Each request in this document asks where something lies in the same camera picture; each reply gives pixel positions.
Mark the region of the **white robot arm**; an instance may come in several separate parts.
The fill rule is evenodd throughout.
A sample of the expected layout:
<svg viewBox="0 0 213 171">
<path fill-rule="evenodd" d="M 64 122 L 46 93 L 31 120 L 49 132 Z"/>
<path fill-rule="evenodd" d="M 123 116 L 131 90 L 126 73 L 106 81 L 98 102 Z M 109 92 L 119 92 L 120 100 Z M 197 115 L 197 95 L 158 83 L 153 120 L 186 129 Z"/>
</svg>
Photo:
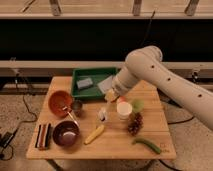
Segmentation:
<svg viewBox="0 0 213 171">
<path fill-rule="evenodd" d="M 169 71 L 162 64 L 162 57 L 157 46 L 131 51 L 123 68 L 113 78 L 105 99 L 112 102 L 144 80 L 159 88 L 213 131 L 213 93 Z"/>
</svg>

